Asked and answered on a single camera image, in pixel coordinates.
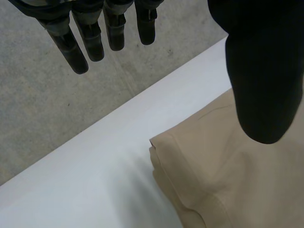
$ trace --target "white surface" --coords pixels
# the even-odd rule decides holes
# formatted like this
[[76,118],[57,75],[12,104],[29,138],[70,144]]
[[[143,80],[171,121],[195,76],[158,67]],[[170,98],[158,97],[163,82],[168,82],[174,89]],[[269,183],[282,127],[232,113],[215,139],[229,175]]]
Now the white surface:
[[180,228],[149,139],[230,88],[225,40],[0,187],[0,228]]

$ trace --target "gray floor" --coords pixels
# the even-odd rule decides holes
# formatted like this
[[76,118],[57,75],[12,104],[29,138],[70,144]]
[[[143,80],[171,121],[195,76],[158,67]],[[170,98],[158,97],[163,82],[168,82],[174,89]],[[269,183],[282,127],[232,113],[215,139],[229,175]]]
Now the gray floor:
[[0,185],[226,36],[207,0],[166,0],[145,47],[132,6],[125,48],[110,50],[102,15],[106,56],[77,75],[35,19],[6,0],[0,12]]

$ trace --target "khaki garment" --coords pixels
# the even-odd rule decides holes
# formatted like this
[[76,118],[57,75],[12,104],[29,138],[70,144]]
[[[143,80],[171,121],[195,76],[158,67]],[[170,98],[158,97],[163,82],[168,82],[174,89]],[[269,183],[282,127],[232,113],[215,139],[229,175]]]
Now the khaki garment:
[[304,104],[277,143],[242,131],[224,93],[151,139],[153,175],[185,228],[304,227]]

